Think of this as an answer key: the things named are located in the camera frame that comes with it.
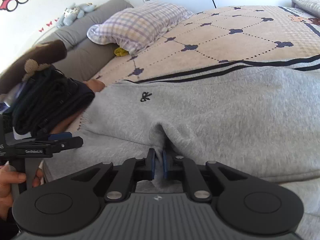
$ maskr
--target beige patterned bedsheet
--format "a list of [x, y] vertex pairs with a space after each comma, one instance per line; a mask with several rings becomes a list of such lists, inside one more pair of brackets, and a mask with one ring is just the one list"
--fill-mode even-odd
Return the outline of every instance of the beige patterned bedsheet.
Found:
[[[136, 56], [116, 57], [94, 78], [107, 86], [246, 61], [282, 61], [320, 54], [320, 26], [302, 10], [276, 6], [222, 7], [181, 22]], [[69, 130], [77, 129], [76, 120]]]

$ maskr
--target embroidered logo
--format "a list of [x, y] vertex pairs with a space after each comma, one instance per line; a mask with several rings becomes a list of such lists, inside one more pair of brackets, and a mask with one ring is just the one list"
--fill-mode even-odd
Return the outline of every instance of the embroidered logo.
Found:
[[159, 202], [160, 200], [162, 200], [162, 197], [159, 196], [159, 195], [157, 195], [157, 196], [155, 196], [153, 199]]
[[142, 93], [142, 98], [140, 99], [140, 102], [146, 102], [147, 100], [150, 100], [150, 98], [148, 98], [149, 96], [151, 96], [152, 94], [149, 94], [149, 92], [143, 92]]

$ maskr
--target folded dark clothing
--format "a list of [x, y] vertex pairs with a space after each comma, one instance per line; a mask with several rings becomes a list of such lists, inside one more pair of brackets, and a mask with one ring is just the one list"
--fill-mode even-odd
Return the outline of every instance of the folded dark clothing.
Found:
[[34, 101], [18, 121], [15, 130], [26, 133], [42, 122], [50, 114], [57, 111], [78, 89], [77, 83], [66, 77], [55, 79], [44, 86], [41, 94], [34, 97]]
[[13, 106], [12, 125], [18, 134], [48, 134], [59, 122], [88, 106], [94, 92], [66, 78], [52, 65], [33, 75]]
[[77, 111], [86, 108], [94, 99], [94, 92], [84, 83], [74, 80], [78, 85], [78, 90], [56, 111], [46, 117], [42, 122], [38, 122], [31, 130], [32, 136], [43, 136], [48, 134], [58, 123]]
[[18, 134], [29, 132], [27, 120], [38, 101], [41, 100], [43, 91], [52, 81], [63, 78], [64, 75], [51, 65], [42, 71], [37, 71], [27, 82], [16, 102], [7, 113], [12, 113], [12, 125]]

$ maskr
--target human hand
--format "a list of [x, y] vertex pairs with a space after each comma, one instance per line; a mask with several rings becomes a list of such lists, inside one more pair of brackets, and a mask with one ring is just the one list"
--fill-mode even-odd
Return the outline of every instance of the human hand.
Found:
[[[38, 187], [41, 183], [43, 172], [38, 169], [36, 176], [32, 181], [33, 187]], [[8, 211], [12, 207], [13, 198], [11, 194], [12, 183], [23, 183], [26, 181], [26, 175], [16, 171], [9, 171], [9, 165], [0, 166], [0, 218], [4, 221], [7, 220]]]

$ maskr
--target stuffed animal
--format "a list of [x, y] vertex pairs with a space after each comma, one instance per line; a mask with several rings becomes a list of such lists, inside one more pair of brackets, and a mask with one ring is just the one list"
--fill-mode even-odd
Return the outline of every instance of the stuffed animal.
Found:
[[74, 3], [67, 7], [63, 15], [57, 21], [57, 28], [61, 28], [64, 25], [70, 26], [76, 19], [80, 19], [84, 16], [84, 13], [89, 13], [94, 11], [96, 6], [92, 3], [84, 3], [77, 5]]

